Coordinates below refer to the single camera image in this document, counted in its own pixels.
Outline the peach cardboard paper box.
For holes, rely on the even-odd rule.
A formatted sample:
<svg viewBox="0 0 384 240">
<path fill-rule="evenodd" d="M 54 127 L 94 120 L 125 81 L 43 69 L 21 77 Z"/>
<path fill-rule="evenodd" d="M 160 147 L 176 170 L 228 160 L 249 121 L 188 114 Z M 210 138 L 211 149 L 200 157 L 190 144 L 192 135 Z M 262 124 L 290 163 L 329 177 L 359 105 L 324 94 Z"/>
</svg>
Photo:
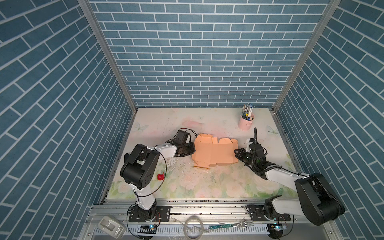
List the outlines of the peach cardboard paper box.
<svg viewBox="0 0 384 240">
<path fill-rule="evenodd" d="M 208 134 L 200 134 L 194 140 L 195 153 L 192 155 L 194 167 L 209 169 L 215 166 L 235 164 L 239 160 L 235 157 L 238 149 L 236 139 L 218 139 Z"/>
</svg>

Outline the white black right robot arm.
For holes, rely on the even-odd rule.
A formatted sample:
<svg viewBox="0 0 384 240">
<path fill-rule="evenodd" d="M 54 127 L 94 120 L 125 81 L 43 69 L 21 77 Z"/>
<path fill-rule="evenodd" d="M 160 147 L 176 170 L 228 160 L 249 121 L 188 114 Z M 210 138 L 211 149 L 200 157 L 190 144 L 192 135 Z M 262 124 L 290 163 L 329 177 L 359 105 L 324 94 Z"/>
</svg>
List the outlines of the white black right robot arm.
<svg viewBox="0 0 384 240">
<path fill-rule="evenodd" d="M 322 174 L 296 173 L 267 161 L 267 151 L 256 139 L 251 139 L 246 149 L 236 149 L 234 153 L 258 177 L 297 192 L 296 199 L 276 195 L 265 200 L 264 214 L 267 219 L 272 220 L 283 214 L 298 215 L 320 226 L 345 213 L 344 204 Z"/>
</svg>

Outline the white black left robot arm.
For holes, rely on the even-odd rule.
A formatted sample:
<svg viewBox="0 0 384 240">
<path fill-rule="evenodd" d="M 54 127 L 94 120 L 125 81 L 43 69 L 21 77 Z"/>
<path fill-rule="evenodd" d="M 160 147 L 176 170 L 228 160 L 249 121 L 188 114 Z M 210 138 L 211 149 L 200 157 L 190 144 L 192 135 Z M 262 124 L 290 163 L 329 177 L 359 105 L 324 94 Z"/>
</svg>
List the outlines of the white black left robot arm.
<svg viewBox="0 0 384 240">
<path fill-rule="evenodd" d="M 194 130 L 181 128 L 174 137 L 163 144 L 147 147 L 137 144 L 131 153 L 124 154 L 120 175 L 132 188 L 140 210 L 150 212 L 156 208 L 156 199 L 150 182 L 155 174 L 159 159 L 187 157 L 196 152 L 191 135 Z"/>
</svg>

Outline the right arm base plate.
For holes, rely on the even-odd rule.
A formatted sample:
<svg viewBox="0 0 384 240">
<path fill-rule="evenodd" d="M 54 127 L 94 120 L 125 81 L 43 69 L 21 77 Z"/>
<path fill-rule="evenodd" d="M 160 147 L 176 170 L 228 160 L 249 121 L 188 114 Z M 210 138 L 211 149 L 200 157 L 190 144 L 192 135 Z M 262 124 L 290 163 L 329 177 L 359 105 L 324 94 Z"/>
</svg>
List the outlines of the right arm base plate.
<svg viewBox="0 0 384 240">
<path fill-rule="evenodd" d="M 268 205 L 247 205 L 246 211 L 254 222 L 262 221 L 291 221 L 291 216 L 288 214 L 278 214 L 272 207 Z"/>
</svg>

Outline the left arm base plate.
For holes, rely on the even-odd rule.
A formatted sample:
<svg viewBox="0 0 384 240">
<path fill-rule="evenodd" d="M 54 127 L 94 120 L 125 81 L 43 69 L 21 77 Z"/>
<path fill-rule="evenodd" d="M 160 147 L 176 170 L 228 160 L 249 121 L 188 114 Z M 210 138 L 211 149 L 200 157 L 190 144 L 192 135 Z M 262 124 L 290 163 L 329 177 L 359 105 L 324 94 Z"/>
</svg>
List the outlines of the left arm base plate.
<svg viewBox="0 0 384 240">
<path fill-rule="evenodd" d="M 154 221 L 160 221 L 160 223 L 163 223 L 169 222 L 170 214 L 170 206 L 156 206 L 156 208 L 152 207 L 149 210 L 144 210 L 138 205 L 134 205 L 129 210 L 128 221 L 130 223 L 144 223 Z"/>
</svg>

